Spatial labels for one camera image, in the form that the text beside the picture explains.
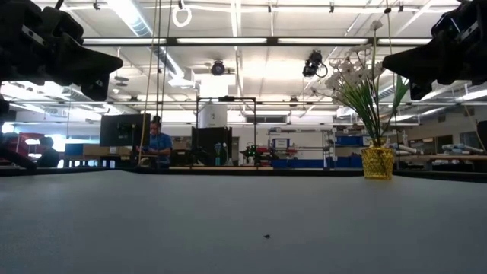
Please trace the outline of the person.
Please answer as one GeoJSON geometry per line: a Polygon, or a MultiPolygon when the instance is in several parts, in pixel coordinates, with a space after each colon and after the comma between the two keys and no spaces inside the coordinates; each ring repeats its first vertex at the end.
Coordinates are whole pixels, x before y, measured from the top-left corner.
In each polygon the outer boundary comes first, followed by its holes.
{"type": "Polygon", "coordinates": [[[42,137],[40,145],[43,147],[43,153],[37,160],[38,167],[57,167],[59,164],[59,153],[54,149],[54,141],[51,137],[42,137]]]}
{"type": "Polygon", "coordinates": [[[142,148],[149,167],[169,167],[170,156],[173,151],[171,137],[161,131],[161,118],[154,116],[150,123],[149,144],[142,148]]]}

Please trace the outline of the black rack frame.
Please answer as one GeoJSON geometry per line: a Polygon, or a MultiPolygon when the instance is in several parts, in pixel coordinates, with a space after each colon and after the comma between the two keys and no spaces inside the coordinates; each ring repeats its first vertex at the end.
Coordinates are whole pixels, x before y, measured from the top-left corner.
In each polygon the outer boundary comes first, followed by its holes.
{"type": "MultiPolygon", "coordinates": [[[[194,127],[199,127],[199,110],[206,104],[224,104],[229,107],[248,107],[253,111],[253,117],[256,117],[256,98],[255,97],[235,97],[235,96],[220,96],[220,97],[197,97],[196,98],[196,124],[194,127]]],[[[226,165],[232,165],[233,158],[229,160],[226,165]]]]}

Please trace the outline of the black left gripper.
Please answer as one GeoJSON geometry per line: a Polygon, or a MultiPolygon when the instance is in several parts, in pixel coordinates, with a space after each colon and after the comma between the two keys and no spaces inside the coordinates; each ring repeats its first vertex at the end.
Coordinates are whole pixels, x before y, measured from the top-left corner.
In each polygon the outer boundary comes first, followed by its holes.
{"type": "Polygon", "coordinates": [[[0,81],[77,85],[92,100],[107,99],[120,57],[83,46],[83,27],[61,10],[65,0],[40,8],[32,0],[0,0],[0,81]]]}

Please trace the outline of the white cylinder tank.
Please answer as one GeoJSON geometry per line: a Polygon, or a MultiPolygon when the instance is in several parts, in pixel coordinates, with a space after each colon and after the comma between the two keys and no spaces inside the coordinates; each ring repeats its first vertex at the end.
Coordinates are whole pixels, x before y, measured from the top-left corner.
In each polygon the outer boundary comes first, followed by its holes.
{"type": "Polygon", "coordinates": [[[224,104],[206,104],[199,110],[199,127],[219,128],[228,123],[228,109],[224,104]]]}

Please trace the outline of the blue-grey table mat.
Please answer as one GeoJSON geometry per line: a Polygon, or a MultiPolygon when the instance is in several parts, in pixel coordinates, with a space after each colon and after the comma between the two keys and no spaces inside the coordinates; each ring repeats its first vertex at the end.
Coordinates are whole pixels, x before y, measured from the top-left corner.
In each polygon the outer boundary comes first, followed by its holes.
{"type": "Polygon", "coordinates": [[[487,183],[0,178],[0,274],[113,273],[487,274],[487,183]]]}

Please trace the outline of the yellow glass vase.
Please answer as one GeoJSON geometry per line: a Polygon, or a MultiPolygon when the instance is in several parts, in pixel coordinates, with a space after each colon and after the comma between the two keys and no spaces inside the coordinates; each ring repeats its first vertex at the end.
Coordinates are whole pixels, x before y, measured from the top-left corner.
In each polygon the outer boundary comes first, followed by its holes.
{"type": "Polygon", "coordinates": [[[361,151],[364,177],[390,180],[393,176],[394,152],[391,148],[372,147],[361,151]]]}

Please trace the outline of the black cabinet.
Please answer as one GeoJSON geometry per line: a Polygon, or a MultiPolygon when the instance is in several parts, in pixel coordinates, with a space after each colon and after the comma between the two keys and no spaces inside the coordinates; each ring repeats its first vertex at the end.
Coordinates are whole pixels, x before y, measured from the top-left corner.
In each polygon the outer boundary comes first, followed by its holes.
{"type": "Polygon", "coordinates": [[[191,128],[190,156],[193,164],[224,166],[232,159],[232,128],[191,128]]]}

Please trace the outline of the black overhead light beam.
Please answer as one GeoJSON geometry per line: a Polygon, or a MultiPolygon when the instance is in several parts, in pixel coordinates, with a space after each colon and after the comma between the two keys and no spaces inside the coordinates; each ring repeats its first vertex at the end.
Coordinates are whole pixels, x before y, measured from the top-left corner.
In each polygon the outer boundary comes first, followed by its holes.
{"type": "Polygon", "coordinates": [[[422,46],[431,38],[385,37],[88,37],[85,46],[422,46]]]}

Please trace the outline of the blue storage bin row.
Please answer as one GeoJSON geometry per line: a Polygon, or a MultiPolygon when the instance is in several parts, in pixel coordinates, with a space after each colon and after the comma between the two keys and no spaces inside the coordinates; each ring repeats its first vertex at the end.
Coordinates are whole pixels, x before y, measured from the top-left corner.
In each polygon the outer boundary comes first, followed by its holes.
{"type": "Polygon", "coordinates": [[[361,156],[339,156],[336,161],[331,157],[325,159],[278,159],[272,160],[274,168],[360,168],[362,169],[361,156]]]}

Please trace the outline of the white artificial flower bouquet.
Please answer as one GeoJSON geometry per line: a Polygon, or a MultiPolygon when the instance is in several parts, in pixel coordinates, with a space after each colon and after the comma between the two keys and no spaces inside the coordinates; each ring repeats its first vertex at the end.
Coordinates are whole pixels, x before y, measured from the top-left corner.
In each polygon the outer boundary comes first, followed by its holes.
{"type": "Polygon", "coordinates": [[[384,72],[382,62],[377,61],[377,32],[382,28],[381,21],[373,21],[370,30],[373,33],[372,45],[357,46],[350,50],[349,56],[358,57],[358,65],[342,69],[341,80],[344,104],[352,108],[359,116],[370,137],[366,151],[381,147],[382,122],[380,118],[380,76],[384,72]]]}
{"type": "Polygon", "coordinates": [[[322,93],[333,102],[353,110],[364,123],[374,147],[381,146],[381,121],[379,114],[379,64],[376,47],[354,46],[345,57],[332,64],[333,73],[324,84],[328,91],[322,93]]]}

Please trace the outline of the red machine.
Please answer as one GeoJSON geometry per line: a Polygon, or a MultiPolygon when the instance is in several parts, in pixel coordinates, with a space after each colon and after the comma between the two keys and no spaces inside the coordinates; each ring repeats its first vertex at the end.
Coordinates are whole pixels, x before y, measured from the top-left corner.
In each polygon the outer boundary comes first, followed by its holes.
{"type": "Polygon", "coordinates": [[[36,163],[45,148],[40,144],[44,134],[39,133],[8,133],[3,145],[12,152],[17,160],[28,160],[36,163]]]}

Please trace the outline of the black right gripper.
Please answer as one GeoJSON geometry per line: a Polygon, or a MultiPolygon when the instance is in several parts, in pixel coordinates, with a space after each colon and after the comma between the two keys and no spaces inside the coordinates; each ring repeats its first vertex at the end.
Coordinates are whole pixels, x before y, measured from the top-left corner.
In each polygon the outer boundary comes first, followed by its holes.
{"type": "Polygon", "coordinates": [[[487,82],[487,0],[461,0],[431,29],[428,44],[385,57],[383,67],[410,81],[413,100],[432,91],[432,83],[487,82]]]}

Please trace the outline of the wooden workbench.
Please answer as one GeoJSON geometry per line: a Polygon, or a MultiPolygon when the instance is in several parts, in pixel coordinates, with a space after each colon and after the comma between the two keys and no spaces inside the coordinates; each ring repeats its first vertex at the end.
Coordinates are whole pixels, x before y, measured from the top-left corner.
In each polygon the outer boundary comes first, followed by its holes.
{"type": "Polygon", "coordinates": [[[397,170],[487,173],[487,155],[399,155],[394,162],[397,170]]]}

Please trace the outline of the black computer monitor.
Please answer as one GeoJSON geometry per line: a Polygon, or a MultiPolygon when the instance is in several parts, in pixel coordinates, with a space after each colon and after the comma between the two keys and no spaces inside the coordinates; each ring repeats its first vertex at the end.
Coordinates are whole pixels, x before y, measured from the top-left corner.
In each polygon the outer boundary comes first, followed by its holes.
{"type": "Polygon", "coordinates": [[[150,141],[151,115],[121,114],[102,116],[100,121],[100,146],[144,146],[150,141]]]}

